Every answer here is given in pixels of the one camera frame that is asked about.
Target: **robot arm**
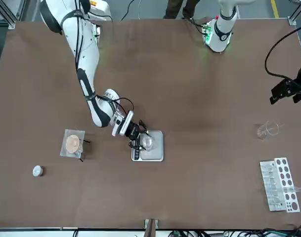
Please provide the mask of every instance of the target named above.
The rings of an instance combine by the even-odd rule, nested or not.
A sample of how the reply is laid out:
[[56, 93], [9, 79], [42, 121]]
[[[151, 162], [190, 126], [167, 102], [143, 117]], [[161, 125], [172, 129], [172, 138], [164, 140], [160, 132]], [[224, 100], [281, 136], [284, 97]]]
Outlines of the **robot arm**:
[[204, 42], [214, 52], [223, 52], [229, 44], [237, 19], [237, 5], [246, 5], [256, 0], [218, 0], [220, 15], [204, 26]]
[[41, 16], [48, 28], [62, 35], [62, 31], [75, 57], [77, 76], [93, 122], [98, 127], [113, 126], [112, 135], [119, 133], [130, 139], [129, 146], [135, 149], [141, 133], [147, 133], [145, 124], [132, 122], [133, 111], [128, 115], [118, 109], [119, 95], [107, 89], [98, 96], [94, 89], [94, 74], [99, 61], [98, 36], [100, 27], [86, 19], [90, 11], [89, 0], [41, 0]]
[[[106, 127], [116, 106], [114, 102], [109, 103], [95, 96], [93, 80], [99, 50], [93, 34], [96, 35], [97, 26], [84, 19], [80, 7], [79, 2], [74, 0], [42, 0], [41, 15], [49, 29], [56, 33], [64, 32], [74, 57], [77, 57], [77, 76], [93, 122], [99, 127]], [[110, 89], [106, 91], [106, 96], [111, 100], [119, 99], [118, 94]]]

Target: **scale platform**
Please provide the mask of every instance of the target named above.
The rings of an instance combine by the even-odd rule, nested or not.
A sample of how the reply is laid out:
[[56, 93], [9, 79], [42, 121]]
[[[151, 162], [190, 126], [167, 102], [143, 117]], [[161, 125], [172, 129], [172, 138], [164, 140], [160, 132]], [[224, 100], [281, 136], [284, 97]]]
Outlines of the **scale platform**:
[[148, 131], [148, 134], [153, 138], [154, 148], [150, 151], [131, 150], [132, 161], [156, 161], [164, 160], [164, 135], [161, 131]]

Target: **cable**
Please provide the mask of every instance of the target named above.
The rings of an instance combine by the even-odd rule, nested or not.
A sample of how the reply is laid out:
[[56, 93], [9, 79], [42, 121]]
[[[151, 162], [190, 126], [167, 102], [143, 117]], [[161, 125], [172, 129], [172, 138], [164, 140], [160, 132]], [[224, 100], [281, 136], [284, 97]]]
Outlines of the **cable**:
[[111, 21], [113, 22], [113, 18], [112, 18], [111, 16], [109, 16], [109, 15], [97, 15], [97, 14], [91, 12], [91, 11], [89, 11], [89, 13], [91, 13], [91, 14], [94, 15], [94, 16], [99, 16], [99, 17], [109, 17], [109, 18], [111, 19]]
[[[76, 6], [76, 10], [78, 10], [77, 0], [75, 0], [75, 6]], [[79, 46], [79, 17], [77, 17], [77, 26], [78, 26], [78, 33], [77, 33], [76, 55], [75, 55], [76, 71], [78, 71], [77, 59], [78, 59], [78, 46]]]
[[139, 9], [140, 9], [140, 4], [141, 4], [142, 0], [139, 0], [139, 4], [138, 4], [138, 18], [140, 20], [140, 16], [139, 16]]
[[202, 27], [205, 23], [203, 23], [202, 25], [199, 25], [199, 24], [197, 24], [193, 19], [192, 19], [192, 20], [189, 19], [189, 18], [185, 18], [185, 19], [188, 20], [191, 24], [193, 24], [193, 25], [195, 26], [195, 28], [197, 29], [197, 31], [198, 31], [200, 34], [202, 34], [202, 35], [204, 35], [204, 36], [207, 35], [206, 33], [201, 32], [200, 29], [198, 28], [198, 27]]
[[301, 85], [297, 84], [297, 83], [296, 83], [294, 80], [292, 80], [291, 78], [289, 78], [289, 77], [287, 77], [287, 76], [285, 76], [285, 75], [281, 75], [281, 74], [276, 74], [276, 73], [270, 72], [270, 71], [268, 70], [268, 67], [267, 67], [267, 61], [268, 61], [268, 58], [269, 58], [269, 56], [270, 56], [272, 50], [273, 50], [273, 49], [274, 49], [274, 48], [275, 48], [282, 40], [284, 40], [286, 37], [292, 35], [293, 33], [297, 32], [297, 31], [300, 31], [300, 30], [301, 30], [301, 27], [299, 27], [299, 28], [297, 28], [297, 29], [295, 29], [295, 30], [289, 32], [288, 34], [286, 34], [285, 36], [283, 36], [282, 38], [280, 38], [280, 39], [272, 46], [272, 48], [269, 50], [269, 52], [268, 52], [268, 54], [267, 54], [267, 56], [266, 56], [266, 58], [265, 58], [265, 61], [264, 61], [264, 68], [265, 68], [265, 71], [266, 71], [269, 75], [274, 76], [274, 77], [278, 77], [278, 78], [283, 78], [283, 79], [285, 79], [285, 80], [287, 80], [287, 81], [289, 81], [289, 82], [295, 84], [295, 85], [296, 85], [297, 87], [299, 87], [299, 88], [301, 88]]
[[127, 14], [129, 13], [129, 7], [130, 7], [130, 5], [132, 4], [133, 1], [135, 1], [135, 0], [131, 0], [131, 1], [130, 1], [129, 6], [127, 7], [127, 12], [126, 12], [126, 14], [122, 17], [121, 21], [123, 21], [124, 18], [125, 18], [125, 17], [127, 16]]
[[134, 111], [134, 109], [135, 109], [134, 103], [130, 99], [126, 98], [126, 97], [120, 97], [120, 98], [118, 98], [116, 100], [111, 100], [111, 101], [115, 102], [115, 101], [122, 100], [122, 99], [129, 101], [131, 103], [131, 105], [132, 105], [132, 111]]
[[188, 236], [189, 236], [189, 234], [192, 236], [192, 237], [194, 237], [193, 235], [192, 235], [192, 233], [191, 232], [189, 232], [189, 231], [187, 231], [188, 232]]
[[126, 112], [126, 110], [123, 108], [123, 106], [122, 106], [119, 102], [117, 102], [117, 101], [114, 101], [114, 103], [121, 107], [121, 109], [124, 111], [125, 117], [126, 117], [126, 116], [127, 116], [127, 112]]
[[75, 231], [73, 231], [72, 237], [77, 237], [79, 233], [79, 229], [76, 229]]

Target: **table surface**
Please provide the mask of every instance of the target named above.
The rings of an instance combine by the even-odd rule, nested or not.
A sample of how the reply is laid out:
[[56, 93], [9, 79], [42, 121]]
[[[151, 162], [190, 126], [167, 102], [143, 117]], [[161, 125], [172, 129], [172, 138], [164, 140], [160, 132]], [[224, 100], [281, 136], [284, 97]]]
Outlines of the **table surface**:
[[[301, 212], [268, 210], [259, 168], [287, 157], [301, 186], [301, 102], [270, 105], [279, 79], [264, 70], [271, 46], [291, 30], [285, 19], [238, 20], [228, 49], [216, 54], [186, 21], [104, 23], [96, 91], [128, 97], [135, 121], [164, 134], [163, 162], [132, 162], [126, 137], [93, 124], [65, 37], [18, 23], [0, 62], [0, 227], [142, 228], [147, 218], [160, 228], [301, 224]], [[268, 66], [296, 76], [296, 34]], [[261, 141], [256, 127], [269, 119], [285, 126]], [[84, 162], [59, 156], [66, 128], [92, 141]], [[35, 165], [43, 177], [33, 177]]]

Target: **metal frame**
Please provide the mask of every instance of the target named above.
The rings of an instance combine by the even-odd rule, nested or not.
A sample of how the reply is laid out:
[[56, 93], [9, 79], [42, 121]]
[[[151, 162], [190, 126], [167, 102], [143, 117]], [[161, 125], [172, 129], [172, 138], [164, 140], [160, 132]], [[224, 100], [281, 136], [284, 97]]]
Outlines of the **metal frame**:
[[0, 15], [4, 19], [0, 21], [0, 26], [4, 26], [4, 23], [8, 24], [10, 30], [15, 28], [15, 22], [21, 19], [22, 12], [25, 6], [26, 0], [21, 0], [18, 7], [16, 15], [11, 11], [11, 9], [4, 3], [3, 0], [0, 0]]
[[297, 24], [296, 19], [299, 16], [300, 13], [301, 13], [301, 3], [295, 9], [295, 11], [292, 13], [292, 15], [288, 17], [290, 26], [296, 26], [296, 24]]

